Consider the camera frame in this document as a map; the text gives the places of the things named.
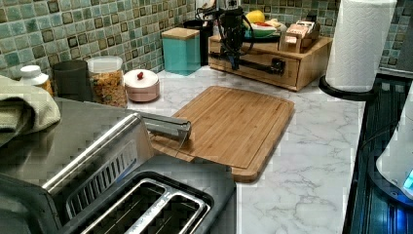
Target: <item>paper towel roll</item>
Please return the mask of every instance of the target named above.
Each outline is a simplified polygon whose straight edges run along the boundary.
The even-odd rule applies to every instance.
[[[370,91],[396,0],[342,0],[325,80],[341,91]]]

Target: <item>canister lid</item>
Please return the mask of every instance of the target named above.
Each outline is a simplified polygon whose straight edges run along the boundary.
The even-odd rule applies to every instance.
[[[24,85],[39,86],[49,79],[49,75],[42,73],[38,65],[24,66],[20,69],[20,74],[20,81]]]
[[[122,68],[122,59],[119,57],[104,56],[88,60],[88,70],[92,73],[117,71]]]
[[[138,80],[137,74],[143,72],[143,78]],[[144,69],[131,70],[124,75],[125,85],[131,88],[148,88],[158,82],[158,75],[155,72]]]
[[[188,40],[200,34],[200,30],[176,27],[162,33],[163,38]]]

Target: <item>drawer handle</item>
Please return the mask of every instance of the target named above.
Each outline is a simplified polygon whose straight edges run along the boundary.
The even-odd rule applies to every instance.
[[[229,59],[226,56],[220,53],[211,52],[209,56],[213,59],[229,61]],[[278,59],[278,58],[273,58],[271,61],[271,65],[263,65],[263,64],[256,63],[253,61],[247,61],[244,59],[240,59],[240,65],[246,66],[252,69],[264,71],[264,72],[267,72],[268,74],[282,76],[284,73],[285,61]]]

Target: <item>cereal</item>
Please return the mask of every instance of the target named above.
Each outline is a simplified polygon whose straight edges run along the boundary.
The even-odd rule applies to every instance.
[[[122,70],[92,76],[94,101],[101,104],[127,107],[128,98],[122,80]]]

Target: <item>glass jar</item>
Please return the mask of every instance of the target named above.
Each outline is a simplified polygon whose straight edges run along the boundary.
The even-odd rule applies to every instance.
[[[128,98],[124,86],[122,59],[118,57],[98,57],[88,60],[94,101],[101,104],[124,107]]]
[[[20,70],[20,81],[25,85],[36,86],[47,91],[51,96],[54,94],[52,90],[51,81],[49,75],[42,73],[40,66],[28,65],[24,66]]]

